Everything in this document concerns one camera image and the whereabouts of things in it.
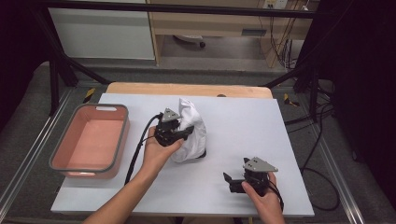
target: black horizontal bar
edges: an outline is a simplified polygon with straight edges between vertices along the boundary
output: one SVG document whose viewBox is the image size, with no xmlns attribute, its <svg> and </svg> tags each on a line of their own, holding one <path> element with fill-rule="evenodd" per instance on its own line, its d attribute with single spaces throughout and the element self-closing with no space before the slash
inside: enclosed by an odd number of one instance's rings
<svg viewBox="0 0 396 224">
<path fill-rule="evenodd" d="M 212 6 L 187 6 L 168 4 L 140 4 L 140 3 L 114 3 L 114 2 L 90 2 L 90 1 L 65 1 L 65 0 L 35 0 L 34 4 L 43 7 L 73 8 L 90 10 L 114 10 L 114 11 L 146 11 L 146 12 L 174 12 L 195 13 L 214 15 L 235 15 L 255 17 L 281 17 L 316 19 L 329 17 L 330 13 L 317 13 L 313 11 L 278 10 L 248 7 L 212 7 Z"/>
</svg>

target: person's left arm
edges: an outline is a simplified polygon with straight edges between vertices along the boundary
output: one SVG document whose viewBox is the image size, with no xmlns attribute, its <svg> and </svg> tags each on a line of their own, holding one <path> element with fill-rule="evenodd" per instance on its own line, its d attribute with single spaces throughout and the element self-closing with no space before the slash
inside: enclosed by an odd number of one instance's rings
<svg viewBox="0 0 396 224">
<path fill-rule="evenodd" d="M 148 130 L 148 136 L 153 136 L 154 131 L 155 128 L 151 127 Z M 124 223 L 146 194 L 168 158 L 182 144 L 183 140 L 180 139 L 172 146 L 162 147 L 154 137 L 150 137 L 146 141 L 143 164 L 139 172 L 107 203 L 90 215 L 84 223 Z"/>
</svg>

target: person's right arm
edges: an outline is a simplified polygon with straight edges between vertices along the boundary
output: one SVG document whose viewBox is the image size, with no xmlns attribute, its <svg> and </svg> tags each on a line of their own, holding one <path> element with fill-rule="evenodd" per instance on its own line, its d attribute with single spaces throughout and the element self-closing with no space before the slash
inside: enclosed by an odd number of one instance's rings
<svg viewBox="0 0 396 224">
<path fill-rule="evenodd" d="M 274 183 L 274 185 L 276 185 L 276 177 L 272 172 L 268 173 L 268 177 L 269 180 Z M 257 212 L 259 213 L 262 222 L 266 224 L 285 223 L 285 219 L 282 215 L 282 209 L 280 208 L 279 199 L 271 189 L 267 189 L 264 196 L 262 197 L 257 194 L 256 190 L 254 190 L 254 188 L 251 187 L 248 182 L 242 182 L 242 187 L 256 206 Z"/>
</svg>

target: crumpled white cloth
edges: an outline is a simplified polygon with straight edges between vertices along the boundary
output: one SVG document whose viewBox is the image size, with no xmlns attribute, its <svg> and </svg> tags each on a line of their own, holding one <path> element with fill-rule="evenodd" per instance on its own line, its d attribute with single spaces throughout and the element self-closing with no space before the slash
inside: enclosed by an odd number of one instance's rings
<svg viewBox="0 0 396 224">
<path fill-rule="evenodd" d="M 195 126 L 192 134 L 184 141 L 181 148 L 171 156 L 172 161 L 182 162 L 196 159 L 205 152 L 206 148 L 206 126 L 195 105 L 187 100 L 180 98 L 178 112 L 181 116 L 180 130 L 185 130 L 190 126 Z"/>
</svg>

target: white tabletop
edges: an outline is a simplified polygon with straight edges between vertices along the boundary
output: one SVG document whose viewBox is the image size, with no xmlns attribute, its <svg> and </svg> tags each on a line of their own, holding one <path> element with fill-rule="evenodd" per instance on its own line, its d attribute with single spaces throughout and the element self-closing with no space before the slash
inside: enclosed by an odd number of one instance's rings
<svg viewBox="0 0 396 224">
<path fill-rule="evenodd" d="M 205 122 L 207 155 L 182 163 L 169 160 L 133 213 L 255 217 L 257 211 L 249 197 L 231 193 L 222 173 L 241 179 L 243 158 L 257 156 L 279 170 L 276 178 L 285 203 L 284 216 L 314 215 L 276 100 L 111 93 L 103 94 L 100 103 L 126 105 L 131 121 L 119 173 L 106 180 L 66 178 L 51 211 L 93 212 L 116 194 L 147 122 L 166 107 L 178 111 L 180 97 L 192 101 Z M 133 176 L 141 166 L 143 148 Z"/>
</svg>

